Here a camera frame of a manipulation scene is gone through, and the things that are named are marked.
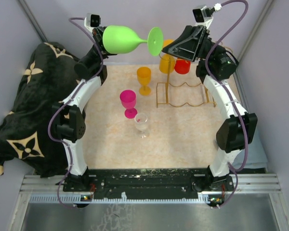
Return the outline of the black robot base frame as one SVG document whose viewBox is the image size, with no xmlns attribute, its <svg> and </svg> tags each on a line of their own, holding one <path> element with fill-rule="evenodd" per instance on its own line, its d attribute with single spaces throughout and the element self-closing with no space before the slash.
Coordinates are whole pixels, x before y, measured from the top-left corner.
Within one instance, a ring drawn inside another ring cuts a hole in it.
<svg viewBox="0 0 289 231">
<path fill-rule="evenodd" d="M 64 192 L 88 192 L 84 201 L 126 198 L 175 202 L 212 192 L 211 206 L 221 205 L 233 189 L 229 174 L 214 177 L 209 168 L 88 169 L 83 178 L 67 177 L 63 184 Z"/>
</svg>

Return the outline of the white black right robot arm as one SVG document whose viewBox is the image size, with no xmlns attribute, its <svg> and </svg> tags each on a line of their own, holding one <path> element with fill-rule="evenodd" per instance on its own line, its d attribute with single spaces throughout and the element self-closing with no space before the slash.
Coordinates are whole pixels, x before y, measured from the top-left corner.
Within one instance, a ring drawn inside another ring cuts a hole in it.
<svg viewBox="0 0 289 231">
<path fill-rule="evenodd" d="M 218 152 L 205 179 L 210 190 L 217 190 L 237 155 L 248 152 L 258 122 L 257 116 L 241 105 L 227 82 L 239 62 L 226 48 L 212 42 L 205 26 L 186 26 L 162 51 L 186 61 L 198 61 L 196 76 L 215 99 L 224 119 L 216 133 Z"/>
</svg>

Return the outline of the green plastic wine glass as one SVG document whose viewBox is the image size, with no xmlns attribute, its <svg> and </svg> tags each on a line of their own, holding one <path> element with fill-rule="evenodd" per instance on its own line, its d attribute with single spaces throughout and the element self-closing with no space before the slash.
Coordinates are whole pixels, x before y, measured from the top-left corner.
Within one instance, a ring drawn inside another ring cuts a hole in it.
<svg viewBox="0 0 289 231">
<path fill-rule="evenodd" d="M 147 39 L 141 39 L 138 34 L 126 26 L 108 26 L 104 30 L 102 42 L 110 54 L 125 54 L 134 51 L 140 44 L 146 43 L 152 56 L 158 56 L 162 51 L 164 37 L 159 27 L 150 30 Z"/>
</svg>

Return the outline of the red plastic wine glass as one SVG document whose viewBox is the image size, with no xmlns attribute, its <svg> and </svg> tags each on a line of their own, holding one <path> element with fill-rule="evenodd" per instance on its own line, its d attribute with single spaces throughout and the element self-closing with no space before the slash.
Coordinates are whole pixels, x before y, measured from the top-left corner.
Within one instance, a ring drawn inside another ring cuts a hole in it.
<svg viewBox="0 0 289 231">
<path fill-rule="evenodd" d="M 191 66 L 190 61 L 178 58 L 176 60 L 174 70 L 178 74 L 185 75 L 190 71 L 190 66 Z"/>
</svg>

